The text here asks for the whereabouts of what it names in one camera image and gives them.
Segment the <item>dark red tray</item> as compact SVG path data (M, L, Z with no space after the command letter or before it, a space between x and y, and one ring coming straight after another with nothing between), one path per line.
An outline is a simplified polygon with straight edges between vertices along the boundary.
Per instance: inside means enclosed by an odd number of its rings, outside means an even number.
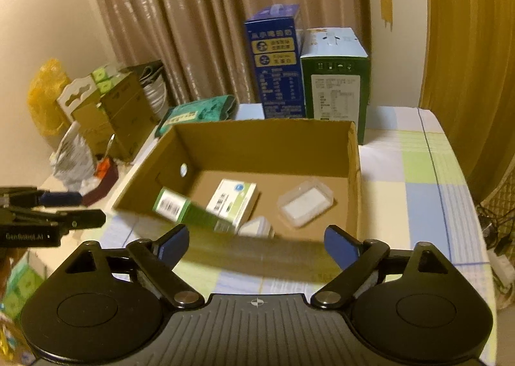
M119 179L118 167L111 157L105 157L100 161L94 174L99 180L98 185L82 197L83 206L92 206L105 198Z

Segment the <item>white crumpled plastic bag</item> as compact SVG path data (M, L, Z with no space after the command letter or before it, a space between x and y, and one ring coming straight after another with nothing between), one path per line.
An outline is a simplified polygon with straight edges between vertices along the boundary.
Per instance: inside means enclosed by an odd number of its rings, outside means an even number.
M80 133L80 123L73 122L50 157L52 175L68 191L78 192L83 182L94 175L96 163L92 151Z

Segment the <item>green tissue pack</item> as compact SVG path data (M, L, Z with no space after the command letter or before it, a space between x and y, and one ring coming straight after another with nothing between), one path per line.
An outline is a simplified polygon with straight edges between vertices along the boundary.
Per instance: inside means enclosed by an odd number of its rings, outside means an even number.
M47 278L47 273L47 267L39 262L21 260L17 263L1 298L1 311L11 320L17 320L23 306Z

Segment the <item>clear plastic case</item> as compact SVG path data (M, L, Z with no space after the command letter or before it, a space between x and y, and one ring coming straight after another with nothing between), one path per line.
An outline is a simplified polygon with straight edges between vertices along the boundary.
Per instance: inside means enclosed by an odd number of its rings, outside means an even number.
M308 179L277 199L277 209L287 224L301 228L334 204L333 191L318 179Z

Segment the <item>checkered tablecloth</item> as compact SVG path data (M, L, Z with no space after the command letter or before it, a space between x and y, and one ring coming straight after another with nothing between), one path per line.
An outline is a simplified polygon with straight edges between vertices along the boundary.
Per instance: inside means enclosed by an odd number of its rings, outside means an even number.
M101 230L103 247L118 248L142 236L159 236L159 221L114 209L135 170L155 148L152 133L105 208L108 223ZM394 248L419 241L434 242L450 257L493 311L494 327L481 359L495 365L497 318L492 272L471 194L449 141L431 111L378 106L368 110L365 145L360 146L363 218L361 232ZM241 275L229 268L201 267L181 262L179 273L200 274L200 290L278 294L305 292L311 296L321 279L272 279Z

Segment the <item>white green medicine box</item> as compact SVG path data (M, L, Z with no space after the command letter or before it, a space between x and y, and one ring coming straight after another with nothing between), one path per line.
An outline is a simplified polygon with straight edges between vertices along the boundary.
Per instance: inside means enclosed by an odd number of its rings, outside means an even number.
M250 220L259 196L257 186L256 183L222 179L206 210L239 228Z

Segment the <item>brown cardboard carton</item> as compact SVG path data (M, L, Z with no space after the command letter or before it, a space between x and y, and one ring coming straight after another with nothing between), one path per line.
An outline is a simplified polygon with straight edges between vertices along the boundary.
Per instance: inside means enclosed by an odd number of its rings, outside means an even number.
M139 78L129 72L108 93L79 106L72 116L95 155L132 161L155 127L155 116Z

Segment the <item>small white square box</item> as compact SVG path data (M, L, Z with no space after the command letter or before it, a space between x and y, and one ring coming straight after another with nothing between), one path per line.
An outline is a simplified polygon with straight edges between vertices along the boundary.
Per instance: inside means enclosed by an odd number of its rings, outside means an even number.
M271 227L271 223L265 218L265 216L259 216L245 222L241 227L238 227L238 235L272 238L274 236L274 231Z

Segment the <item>open cardboard box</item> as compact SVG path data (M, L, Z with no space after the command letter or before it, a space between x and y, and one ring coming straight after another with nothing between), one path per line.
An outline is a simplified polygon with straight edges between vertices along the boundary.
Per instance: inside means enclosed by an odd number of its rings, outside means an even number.
M222 179L257 185L253 215L289 240L320 242L329 225L356 235L361 221L361 165L355 125L326 120L230 120L173 126L125 178L114 209L155 216L162 188L208 204ZM334 204L304 227L291 227L277 202L301 183L327 185Z

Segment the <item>yellow plastic bag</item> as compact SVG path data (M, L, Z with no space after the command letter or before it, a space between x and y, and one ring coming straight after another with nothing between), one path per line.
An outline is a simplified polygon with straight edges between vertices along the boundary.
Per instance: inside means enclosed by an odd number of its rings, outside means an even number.
M27 93L27 105L32 121L44 137L57 136L68 128L58 98L71 83L58 59L47 60L37 71Z

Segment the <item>green tea packet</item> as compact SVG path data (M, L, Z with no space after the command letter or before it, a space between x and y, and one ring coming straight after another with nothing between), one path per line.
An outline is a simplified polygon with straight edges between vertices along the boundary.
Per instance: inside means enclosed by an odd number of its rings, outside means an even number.
M172 125L196 122L217 122L231 120L238 110L238 101L233 95L199 99L169 108L155 130L154 137L160 138Z

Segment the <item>green white carton box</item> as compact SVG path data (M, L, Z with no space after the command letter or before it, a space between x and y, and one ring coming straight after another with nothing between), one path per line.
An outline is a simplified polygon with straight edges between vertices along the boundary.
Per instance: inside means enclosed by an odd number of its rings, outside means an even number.
M308 119L352 121L361 145L366 127L371 63L353 29L306 30L300 63Z

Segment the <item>wooden door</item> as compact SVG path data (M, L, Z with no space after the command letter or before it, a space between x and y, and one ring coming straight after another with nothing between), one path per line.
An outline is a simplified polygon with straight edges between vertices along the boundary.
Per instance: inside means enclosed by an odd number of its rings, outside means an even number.
M421 107L438 118L475 201L514 165L514 0L428 0Z

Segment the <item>blue milk carton box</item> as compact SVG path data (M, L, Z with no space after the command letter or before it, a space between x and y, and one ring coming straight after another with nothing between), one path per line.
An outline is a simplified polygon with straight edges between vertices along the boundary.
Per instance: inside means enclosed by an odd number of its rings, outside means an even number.
M300 55L304 25L300 6L268 6L248 18L244 27L265 118L303 119Z

